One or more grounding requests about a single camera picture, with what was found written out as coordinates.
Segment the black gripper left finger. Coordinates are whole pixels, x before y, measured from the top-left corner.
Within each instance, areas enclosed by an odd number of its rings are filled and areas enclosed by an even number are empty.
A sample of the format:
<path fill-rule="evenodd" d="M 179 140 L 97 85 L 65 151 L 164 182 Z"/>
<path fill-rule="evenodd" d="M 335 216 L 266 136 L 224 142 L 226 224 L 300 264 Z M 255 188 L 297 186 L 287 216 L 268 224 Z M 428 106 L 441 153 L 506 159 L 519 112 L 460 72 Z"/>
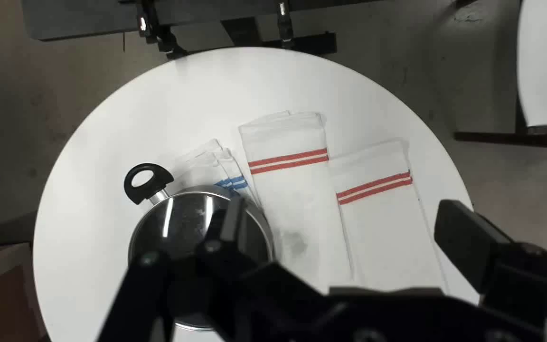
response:
<path fill-rule="evenodd" d="M 147 231 L 177 229 L 147 216 L 135 229 L 129 264 L 99 332 L 99 342 L 173 342 L 177 322 L 198 322 L 224 342 L 316 342 L 323 296 L 274 260 L 245 252 L 245 201 L 211 214 L 194 243 Z"/>

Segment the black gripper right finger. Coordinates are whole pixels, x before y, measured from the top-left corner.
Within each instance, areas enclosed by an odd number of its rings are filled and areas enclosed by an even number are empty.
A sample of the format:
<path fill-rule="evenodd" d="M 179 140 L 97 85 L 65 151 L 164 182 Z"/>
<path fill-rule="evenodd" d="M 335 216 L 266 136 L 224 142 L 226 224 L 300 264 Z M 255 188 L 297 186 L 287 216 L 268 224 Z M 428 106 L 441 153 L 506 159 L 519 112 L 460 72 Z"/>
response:
<path fill-rule="evenodd" d="M 547 319 L 547 248 L 515 241 L 458 199 L 441 199 L 435 241 L 481 303 L 526 322 Z"/>

